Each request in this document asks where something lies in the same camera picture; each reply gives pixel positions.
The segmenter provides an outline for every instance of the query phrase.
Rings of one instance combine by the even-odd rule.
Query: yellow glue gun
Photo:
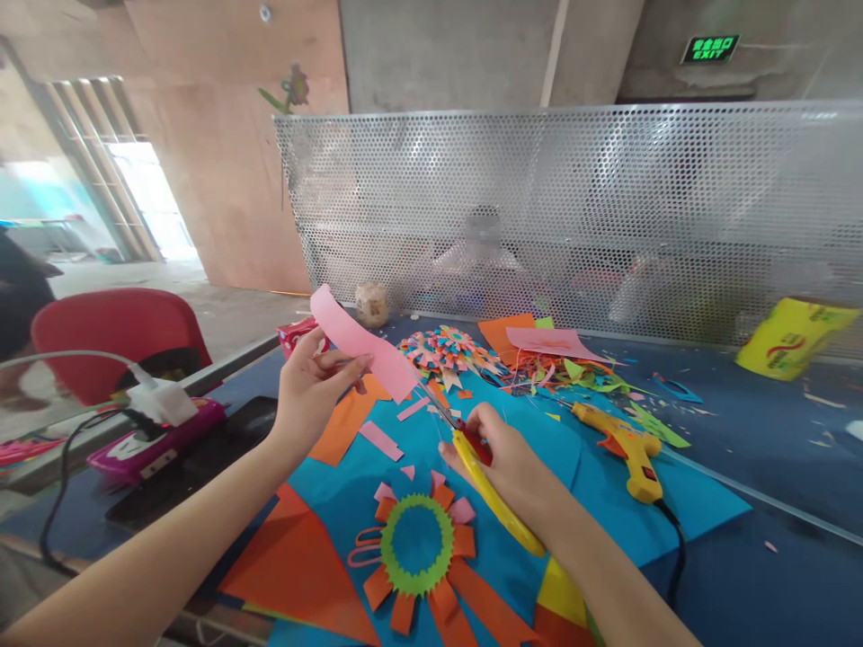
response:
[[[588,427],[605,434],[600,447],[627,462],[627,490],[636,501],[652,504],[663,497],[663,487],[650,464],[649,456],[659,456],[663,442],[656,436],[641,434],[627,423],[589,404],[573,404],[575,417]]]

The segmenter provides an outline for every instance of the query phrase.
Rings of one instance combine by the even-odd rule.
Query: small jar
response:
[[[389,319],[387,286],[366,281],[357,286],[357,319],[366,328],[380,328]]]

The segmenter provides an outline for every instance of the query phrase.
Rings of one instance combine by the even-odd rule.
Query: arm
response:
[[[522,435],[488,403],[467,419],[494,454],[488,480],[578,585],[611,647],[699,645],[614,540],[551,473]],[[450,467],[466,480],[455,448],[441,443]]]
[[[313,358],[322,337],[320,328],[306,335],[282,370],[276,421],[258,447],[34,608],[0,645],[152,645],[306,457],[339,396],[362,389],[369,357]]]

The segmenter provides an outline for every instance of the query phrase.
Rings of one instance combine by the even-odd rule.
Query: person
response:
[[[30,326],[36,314],[54,301],[48,279],[63,272],[38,261],[12,241],[0,226],[0,362],[35,353]],[[38,411],[44,400],[28,396],[21,387],[32,364],[0,368],[0,407],[7,411]]]
[[[339,397],[371,359],[340,350],[315,356],[318,328],[281,371],[271,433],[206,487],[108,554],[13,624],[2,647],[150,647],[235,538],[315,445]],[[485,471],[581,589],[610,647],[698,645],[636,566],[537,457],[522,435],[487,403],[467,426],[486,438],[494,461]],[[467,476],[454,448],[449,465]]]

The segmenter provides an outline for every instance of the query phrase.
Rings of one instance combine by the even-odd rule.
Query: red chair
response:
[[[39,353],[103,350],[142,364],[151,373],[146,360],[160,353],[170,357],[167,351],[194,357],[197,367],[192,371],[213,363],[189,304],[157,289],[111,289],[59,299],[36,315],[31,334]],[[47,362],[57,379],[84,404],[106,402],[133,384],[126,367],[113,359],[81,356]],[[161,371],[160,365],[155,376],[160,377]]]

